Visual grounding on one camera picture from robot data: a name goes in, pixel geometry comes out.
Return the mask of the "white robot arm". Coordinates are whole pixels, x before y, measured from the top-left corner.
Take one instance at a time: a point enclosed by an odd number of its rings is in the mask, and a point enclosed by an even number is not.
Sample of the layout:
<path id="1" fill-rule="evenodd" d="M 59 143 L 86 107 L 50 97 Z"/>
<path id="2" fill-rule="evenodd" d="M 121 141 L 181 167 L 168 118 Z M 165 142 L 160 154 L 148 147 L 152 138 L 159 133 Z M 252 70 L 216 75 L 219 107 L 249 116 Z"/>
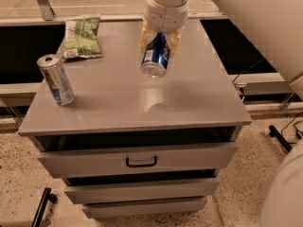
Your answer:
<path id="1" fill-rule="evenodd" d="M 303 99 L 303 0 L 211 0 Z M 189 0 L 147 0 L 140 47 L 157 32 L 176 51 Z M 303 227 L 303 140 L 286 155 L 265 198 L 259 227 Z"/>

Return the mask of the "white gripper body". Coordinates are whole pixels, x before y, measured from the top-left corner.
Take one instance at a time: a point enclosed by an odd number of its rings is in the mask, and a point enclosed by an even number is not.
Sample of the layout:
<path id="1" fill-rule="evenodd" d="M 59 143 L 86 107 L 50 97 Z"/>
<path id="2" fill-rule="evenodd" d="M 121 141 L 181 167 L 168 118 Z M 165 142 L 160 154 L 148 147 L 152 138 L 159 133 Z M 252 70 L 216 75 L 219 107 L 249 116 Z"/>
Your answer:
<path id="1" fill-rule="evenodd" d="M 187 20 L 188 0 L 147 0 L 144 19 L 155 31 L 171 33 Z"/>

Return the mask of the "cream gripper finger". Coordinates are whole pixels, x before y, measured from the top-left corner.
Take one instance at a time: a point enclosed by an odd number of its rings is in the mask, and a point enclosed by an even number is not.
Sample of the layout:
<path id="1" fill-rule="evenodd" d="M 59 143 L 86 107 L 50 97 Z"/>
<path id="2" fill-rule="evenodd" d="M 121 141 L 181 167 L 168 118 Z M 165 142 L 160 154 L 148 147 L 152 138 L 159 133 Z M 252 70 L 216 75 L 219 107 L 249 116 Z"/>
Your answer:
<path id="1" fill-rule="evenodd" d="M 139 51 L 143 53 L 148 43 L 150 43 L 155 37 L 157 31 L 147 22 L 143 21 L 142 30 L 139 41 Z"/>
<path id="2" fill-rule="evenodd" d="M 167 42 L 170 49 L 170 56 L 174 58 L 178 52 L 179 44 L 181 41 L 181 35 L 183 32 L 183 27 L 167 34 Z"/>

